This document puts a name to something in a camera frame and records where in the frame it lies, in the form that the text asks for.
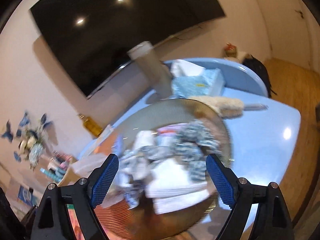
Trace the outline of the black wall television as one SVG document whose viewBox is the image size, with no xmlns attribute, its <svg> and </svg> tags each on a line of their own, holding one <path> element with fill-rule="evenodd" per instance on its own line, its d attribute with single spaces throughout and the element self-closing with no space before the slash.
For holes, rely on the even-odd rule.
<svg viewBox="0 0 320 240">
<path fill-rule="evenodd" d="M 128 51 L 225 16 L 218 0 L 39 0 L 35 23 L 86 96 L 129 63 Z"/>
</svg>

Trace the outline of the amber glass bottle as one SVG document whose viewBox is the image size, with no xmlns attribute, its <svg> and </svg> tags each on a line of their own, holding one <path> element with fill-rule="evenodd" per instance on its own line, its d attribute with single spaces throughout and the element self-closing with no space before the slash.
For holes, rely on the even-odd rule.
<svg viewBox="0 0 320 240">
<path fill-rule="evenodd" d="M 78 117 L 82 121 L 84 128 L 91 133 L 94 137 L 98 138 L 103 129 L 90 117 L 83 114 L 78 114 Z"/>
</svg>

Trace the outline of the white towel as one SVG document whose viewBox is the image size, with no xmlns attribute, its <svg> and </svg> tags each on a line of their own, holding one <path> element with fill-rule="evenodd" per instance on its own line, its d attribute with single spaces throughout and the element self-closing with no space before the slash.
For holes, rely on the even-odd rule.
<svg viewBox="0 0 320 240">
<path fill-rule="evenodd" d="M 154 200 L 157 214 L 190 207 L 212 192 L 206 181 L 204 155 L 192 142 L 199 132 L 182 123 L 136 135 L 131 176 Z"/>
</svg>

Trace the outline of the floral orange table cloth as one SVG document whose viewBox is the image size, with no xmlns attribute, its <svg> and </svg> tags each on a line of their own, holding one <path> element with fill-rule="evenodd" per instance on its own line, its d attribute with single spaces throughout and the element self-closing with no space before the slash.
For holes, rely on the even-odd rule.
<svg viewBox="0 0 320 240">
<path fill-rule="evenodd" d="M 115 130 L 91 154 L 68 168 L 65 196 L 75 208 L 84 239 L 108 239 L 94 210 L 103 203 L 118 172 L 124 140 L 123 132 Z"/>
</svg>

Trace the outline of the cream fluffy duster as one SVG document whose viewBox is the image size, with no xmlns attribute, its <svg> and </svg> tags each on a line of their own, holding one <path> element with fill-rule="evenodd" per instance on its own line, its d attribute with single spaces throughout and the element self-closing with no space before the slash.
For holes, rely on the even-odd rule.
<svg viewBox="0 0 320 240">
<path fill-rule="evenodd" d="M 236 118 L 243 114 L 244 111 L 263 111 L 268 106 L 260 103 L 245 104 L 240 99 L 227 98 L 224 96 L 191 96 L 189 99 L 199 101 L 213 109 L 221 118 Z"/>
</svg>

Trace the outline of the light blue tissue pack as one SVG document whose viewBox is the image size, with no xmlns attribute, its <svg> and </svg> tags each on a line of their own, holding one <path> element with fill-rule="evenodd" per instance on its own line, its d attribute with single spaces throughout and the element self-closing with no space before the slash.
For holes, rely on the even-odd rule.
<svg viewBox="0 0 320 240">
<path fill-rule="evenodd" d="M 220 96 L 226 84 L 220 69 L 207 69 L 185 60 L 174 60 L 170 71 L 171 90 L 177 98 Z"/>
</svg>

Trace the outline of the round woven bamboo tray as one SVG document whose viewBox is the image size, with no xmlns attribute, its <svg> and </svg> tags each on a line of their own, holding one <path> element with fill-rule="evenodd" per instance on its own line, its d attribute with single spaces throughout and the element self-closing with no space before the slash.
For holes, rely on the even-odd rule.
<svg viewBox="0 0 320 240">
<path fill-rule="evenodd" d="M 119 158 L 111 188 L 95 209 L 108 237 L 167 239 L 214 208 L 217 190 L 205 160 L 216 153 L 228 165 L 232 148 L 225 123 L 211 107 L 171 99 L 126 118 L 95 153 Z"/>
</svg>

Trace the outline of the grey tall tumbler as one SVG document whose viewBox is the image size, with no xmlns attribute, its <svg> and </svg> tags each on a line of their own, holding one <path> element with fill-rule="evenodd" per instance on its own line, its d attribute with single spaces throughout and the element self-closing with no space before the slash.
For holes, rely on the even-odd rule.
<svg viewBox="0 0 320 240">
<path fill-rule="evenodd" d="M 127 54 L 143 72 L 150 86 L 161 99 L 166 99 L 172 95 L 172 74 L 168 67 L 159 60 L 153 45 L 149 41 L 136 45 Z"/>
</svg>

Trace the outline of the blue white flower bouquet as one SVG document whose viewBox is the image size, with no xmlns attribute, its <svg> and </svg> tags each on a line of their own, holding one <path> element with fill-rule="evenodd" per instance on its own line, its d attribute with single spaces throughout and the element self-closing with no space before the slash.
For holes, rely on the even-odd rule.
<svg viewBox="0 0 320 240">
<path fill-rule="evenodd" d="M 31 170 L 35 170 L 39 164 L 40 157 L 45 152 L 45 142 L 48 138 L 48 130 L 53 122 L 49 121 L 47 114 L 44 113 L 36 126 L 31 125 L 31 118 L 27 111 L 19 122 L 16 131 L 12 131 L 11 122 L 8 120 L 1 129 L 1 139 L 7 139 L 13 143 L 18 140 L 18 150 L 14 151 L 14 158 L 17 162 L 27 161 Z"/>
</svg>

